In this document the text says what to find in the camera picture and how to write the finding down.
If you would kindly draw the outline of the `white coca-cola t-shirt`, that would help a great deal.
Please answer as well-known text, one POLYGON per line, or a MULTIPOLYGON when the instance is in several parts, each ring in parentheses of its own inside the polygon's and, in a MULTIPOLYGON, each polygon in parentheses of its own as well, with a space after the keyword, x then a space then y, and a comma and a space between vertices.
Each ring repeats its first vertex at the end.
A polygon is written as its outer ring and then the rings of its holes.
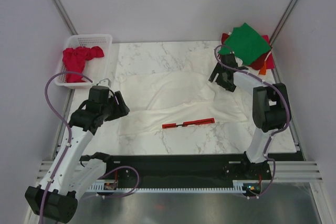
POLYGON ((122 76, 120 91, 130 112, 122 117, 120 135, 157 131, 163 124, 214 118, 244 122, 247 112, 239 91, 226 91, 209 77, 217 61, 211 48, 186 54, 180 71, 122 76))

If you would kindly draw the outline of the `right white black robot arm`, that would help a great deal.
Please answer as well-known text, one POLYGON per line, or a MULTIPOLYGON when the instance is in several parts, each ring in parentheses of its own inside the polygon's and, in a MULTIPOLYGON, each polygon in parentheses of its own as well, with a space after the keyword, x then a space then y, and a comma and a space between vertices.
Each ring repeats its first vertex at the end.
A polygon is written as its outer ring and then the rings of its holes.
POLYGON ((248 179, 259 173, 259 165, 268 161, 268 150, 274 136, 290 123, 291 111, 287 88, 283 83, 268 83, 238 66, 234 54, 218 55, 217 64, 209 77, 229 92, 237 87, 252 97, 252 118, 256 127, 253 139, 244 152, 241 174, 248 179))

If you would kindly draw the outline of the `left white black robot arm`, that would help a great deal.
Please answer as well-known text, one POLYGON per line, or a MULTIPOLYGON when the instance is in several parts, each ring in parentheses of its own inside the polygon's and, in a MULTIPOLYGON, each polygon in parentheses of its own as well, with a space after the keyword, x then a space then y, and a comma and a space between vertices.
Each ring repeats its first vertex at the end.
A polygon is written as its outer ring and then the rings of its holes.
POLYGON ((85 190, 100 176, 111 178, 114 175, 115 165, 102 153, 94 154, 78 175, 75 169, 98 128, 104 122, 119 119, 129 112, 120 91, 113 92, 105 86, 90 88, 88 99, 70 116, 68 138, 62 143, 47 174, 38 186, 29 186, 25 192, 34 214, 41 219, 68 223, 85 190))

